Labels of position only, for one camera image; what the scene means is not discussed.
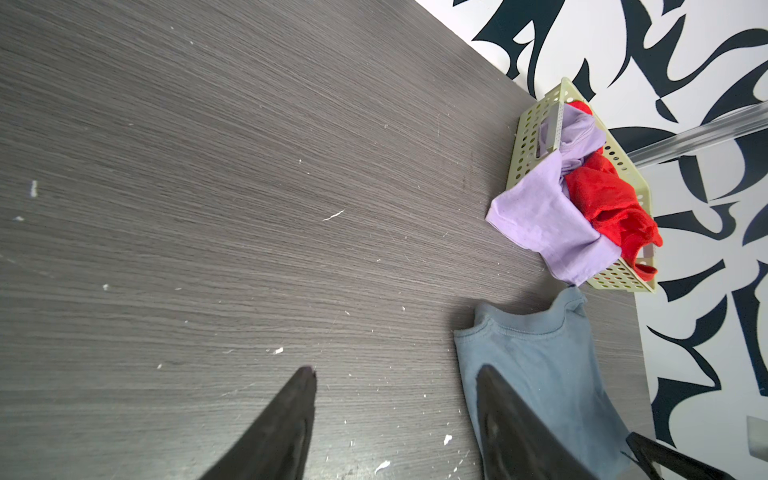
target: black and white wall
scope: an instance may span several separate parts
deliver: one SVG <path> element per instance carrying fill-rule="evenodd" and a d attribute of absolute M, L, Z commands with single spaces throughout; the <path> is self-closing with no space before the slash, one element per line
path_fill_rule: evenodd
<path fill-rule="evenodd" d="M 540 98 L 574 80 L 628 151 L 768 100 L 765 0 L 416 0 Z"/>
<path fill-rule="evenodd" d="M 626 151 L 768 100 L 765 0 L 416 1 L 537 98 L 573 79 Z M 642 170 L 656 436 L 739 480 L 768 478 L 767 151 L 768 130 Z"/>
<path fill-rule="evenodd" d="M 763 130 L 642 170 L 664 237 L 660 290 L 635 295 L 656 437 L 743 480 L 768 478 L 767 148 Z"/>

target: wall decal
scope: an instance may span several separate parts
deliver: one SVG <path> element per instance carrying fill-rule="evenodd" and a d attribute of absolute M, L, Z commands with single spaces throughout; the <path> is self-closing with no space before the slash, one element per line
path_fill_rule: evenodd
<path fill-rule="evenodd" d="M 722 240 L 730 237 L 730 235 L 736 231 L 736 219 L 733 218 L 728 211 L 732 204 L 722 204 L 710 207 L 720 216 L 720 220 L 723 222 L 723 228 L 720 232 L 713 232 L 707 229 L 701 224 L 699 219 L 696 218 L 692 210 L 686 212 L 680 212 L 678 214 L 663 215 L 662 217 L 656 217 L 656 224 L 659 228 L 674 228 L 678 230 L 686 230 L 689 232 L 698 233 L 714 240 Z"/>
<path fill-rule="evenodd" d="M 742 245 L 747 245 L 768 235 L 768 205 L 755 215 L 744 231 Z"/>
<path fill-rule="evenodd" d="M 679 298 L 683 298 L 688 293 L 690 293 L 691 290 L 696 288 L 699 283 L 702 283 L 704 280 L 706 280 L 707 277 L 714 275 L 724 268 L 725 262 L 721 260 L 705 271 L 697 273 L 696 275 L 687 276 L 679 280 L 667 280 L 666 282 L 659 282 L 658 284 L 661 288 L 664 289 L 665 292 L 667 292 L 667 301 L 673 302 Z"/>
<path fill-rule="evenodd" d="M 670 131 L 648 127 L 620 127 L 609 130 L 627 153 L 674 136 Z"/>
<path fill-rule="evenodd" d="M 584 59 L 584 63 L 581 64 L 581 69 L 579 69 L 578 73 L 573 78 L 573 83 L 575 87 L 578 88 L 579 93 L 584 95 L 584 98 L 586 98 L 587 101 L 590 101 L 594 97 L 592 87 L 589 85 L 589 62 L 586 58 Z"/>
<path fill-rule="evenodd" d="M 755 281 L 742 289 L 733 292 L 733 302 L 739 313 L 741 331 L 746 341 L 746 350 L 750 354 L 752 369 L 757 381 L 757 388 L 762 396 L 768 396 L 768 369 L 766 368 L 763 354 L 760 352 L 760 344 L 757 341 L 757 311 L 760 302 L 755 297 L 755 289 L 763 281 L 768 273 L 768 264 L 758 262 L 760 271 Z"/>
<path fill-rule="evenodd" d="M 766 161 L 768 129 L 738 137 L 736 143 L 739 145 L 741 154 L 744 156 L 744 177 L 733 190 L 721 198 L 738 194 L 752 187 L 768 174 L 768 161 Z"/>
<path fill-rule="evenodd" d="M 656 430 L 656 438 L 663 440 L 672 446 L 674 446 L 674 440 L 670 434 L 669 426 L 672 410 L 674 410 L 680 402 L 689 399 L 692 396 L 720 390 L 720 377 L 717 376 L 717 373 L 709 362 L 696 351 L 695 347 L 701 345 L 717 334 L 725 321 L 727 305 L 727 298 L 724 297 L 709 313 L 696 321 L 696 329 L 686 339 L 674 339 L 648 327 L 654 335 L 683 347 L 694 358 L 696 364 L 701 368 L 704 374 L 710 377 L 714 382 L 714 386 L 704 386 L 695 383 L 680 382 L 678 380 L 659 379 L 659 389 L 656 394 L 656 399 L 650 404 L 651 411 L 654 413 L 654 428 Z"/>
<path fill-rule="evenodd" d="M 664 0 L 664 10 L 661 11 L 661 14 L 665 14 L 667 12 L 671 12 L 675 8 L 681 6 L 685 0 Z"/>
<path fill-rule="evenodd" d="M 707 202 L 707 192 L 704 190 L 704 180 L 701 178 L 701 170 L 699 169 L 699 161 L 696 155 L 683 155 L 678 157 L 677 166 L 680 168 L 680 175 L 683 177 L 685 186 L 688 187 L 694 197 Z"/>
<path fill-rule="evenodd" d="M 737 108 L 748 107 L 749 105 L 759 104 L 761 101 L 768 100 L 766 98 L 756 98 L 754 95 L 755 85 L 766 71 L 768 71 L 768 61 L 744 75 L 722 97 L 717 99 L 701 124 L 708 124 L 720 115 L 725 115 Z"/>
<path fill-rule="evenodd" d="M 488 24 L 475 36 L 475 40 L 492 41 L 509 53 L 509 58 L 517 58 L 523 51 L 524 45 L 515 43 L 514 36 L 521 31 L 530 21 L 535 27 L 535 41 L 531 62 L 528 65 L 528 93 L 535 94 L 534 75 L 538 55 L 544 38 L 557 18 L 565 0 L 541 0 L 539 2 L 527 2 L 525 0 L 505 0 L 499 6 Z M 507 76 L 515 78 L 521 72 L 515 67 L 510 67 Z"/>
<path fill-rule="evenodd" d="M 673 121 L 674 123 L 677 123 L 677 119 L 672 115 L 672 112 L 670 111 L 669 107 L 664 103 L 664 100 L 661 100 L 660 98 L 656 100 L 656 110 L 659 112 L 659 115 L 666 118 L 669 121 Z"/>

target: blue t-shirt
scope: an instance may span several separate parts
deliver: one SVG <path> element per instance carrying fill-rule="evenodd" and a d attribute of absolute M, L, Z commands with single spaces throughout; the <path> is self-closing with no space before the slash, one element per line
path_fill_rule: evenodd
<path fill-rule="evenodd" d="M 482 303 L 475 326 L 454 332 L 464 396 L 480 443 L 477 375 L 494 366 L 560 443 L 600 480 L 629 465 L 629 435 L 600 377 L 587 299 L 575 286 L 549 310 L 512 315 Z"/>

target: gray wood-grain floor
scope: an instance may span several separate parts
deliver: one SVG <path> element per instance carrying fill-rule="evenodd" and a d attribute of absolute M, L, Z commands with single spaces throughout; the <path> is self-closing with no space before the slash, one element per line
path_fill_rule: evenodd
<path fill-rule="evenodd" d="M 559 287 L 483 221 L 533 100 L 415 2 L 6 0 L 0 96 L 3 478 L 194 479 L 304 364 L 307 478 L 481 477 L 451 330 Z"/>

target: white paint speck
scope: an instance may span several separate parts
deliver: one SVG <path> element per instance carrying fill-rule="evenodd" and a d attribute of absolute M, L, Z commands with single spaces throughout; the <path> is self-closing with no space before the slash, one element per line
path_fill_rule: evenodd
<path fill-rule="evenodd" d="M 381 470 L 382 468 L 387 468 L 387 467 L 389 467 L 391 464 L 392 464 L 392 463 L 391 463 L 389 460 L 385 460 L 384 462 L 382 462 L 382 463 L 381 463 L 381 465 L 379 465 L 378 467 L 376 467 L 376 470 L 374 470 L 374 471 L 373 471 L 373 474 L 374 474 L 374 475 L 376 475 L 377 473 L 379 473 L 379 470 Z"/>
<path fill-rule="evenodd" d="M 328 217 L 328 218 L 323 218 L 321 221 L 323 221 L 323 222 L 324 222 L 324 221 L 326 221 L 326 220 L 330 220 L 330 219 L 332 219 L 332 218 L 338 217 L 339 215 L 341 215 L 341 214 L 343 214 L 343 213 L 344 213 L 344 210 L 341 210 L 339 213 L 337 213 L 337 214 L 333 214 L 333 215 L 331 215 L 331 216 L 330 216 L 330 217 Z"/>

